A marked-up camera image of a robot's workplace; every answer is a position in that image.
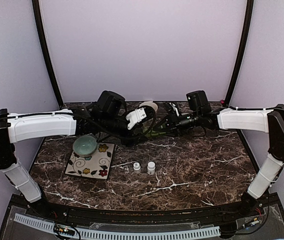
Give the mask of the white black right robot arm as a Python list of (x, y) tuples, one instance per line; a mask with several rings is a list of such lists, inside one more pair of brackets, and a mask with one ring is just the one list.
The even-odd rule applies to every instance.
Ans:
[(268, 134), (268, 155), (246, 191), (250, 197), (237, 205), (237, 213), (242, 217), (248, 217), (257, 208), (254, 199), (257, 200), (264, 194), (284, 168), (284, 104), (267, 108), (229, 106), (212, 110), (203, 90), (190, 92), (186, 98), (190, 113), (182, 113), (174, 102), (163, 104), (168, 113), (165, 128), (175, 135), (193, 127), (247, 130)]

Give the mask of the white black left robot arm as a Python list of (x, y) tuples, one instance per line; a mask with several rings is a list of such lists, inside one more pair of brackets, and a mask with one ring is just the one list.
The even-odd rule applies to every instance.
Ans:
[(125, 108), (125, 98), (112, 91), (103, 91), (96, 102), (87, 107), (64, 108), (52, 112), (9, 113), (0, 110), (0, 171), (14, 184), (33, 210), (42, 218), (49, 218), (52, 206), (44, 199), (40, 186), (32, 179), (15, 154), (15, 143), (50, 136), (79, 136), (106, 133), (125, 144), (141, 138), (137, 130), (147, 119), (141, 106), (119, 114)]

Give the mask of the green weekly pill organizer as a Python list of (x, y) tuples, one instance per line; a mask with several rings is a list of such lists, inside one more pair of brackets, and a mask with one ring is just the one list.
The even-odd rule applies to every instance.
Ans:
[(152, 139), (152, 138), (157, 138), (157, 137), (161, 137), (161, 136), (165, 136), (168, 132), (163, 130), (163, 129), (152, 129), (150, 130), (148, 133), (146, 133), (145, 135), (143, 135), (143, 138), (147, 138), (147, 139)]

